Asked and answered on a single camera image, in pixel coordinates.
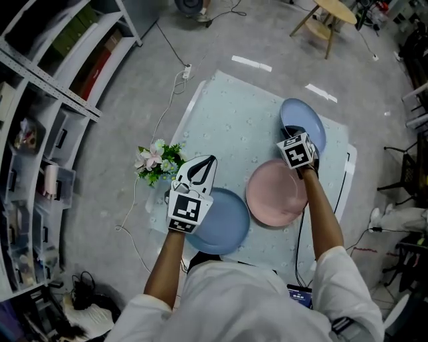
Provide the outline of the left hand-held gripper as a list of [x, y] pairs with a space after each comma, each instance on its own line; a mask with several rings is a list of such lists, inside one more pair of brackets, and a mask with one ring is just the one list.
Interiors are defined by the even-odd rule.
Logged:
[[[185, 162], [166, 192], [167, 228], [183, 233], [195, 233], [213, 205], [210, 195], [217, 159], [213, 155], [194, 157]], [[201, 193], [186, 184], [200, 184]]]

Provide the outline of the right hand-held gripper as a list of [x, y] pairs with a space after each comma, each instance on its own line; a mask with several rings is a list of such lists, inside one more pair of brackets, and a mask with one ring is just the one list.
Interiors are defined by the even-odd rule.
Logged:
[[284, 140], [277, 143], [277, 147], [288, 168], [297, 169], [300, 179], [303, 179], [303, 170], [313, 170], [319, 177], [320, 153], [305, 129], [300, 126], [284, 126], [281, 133]]

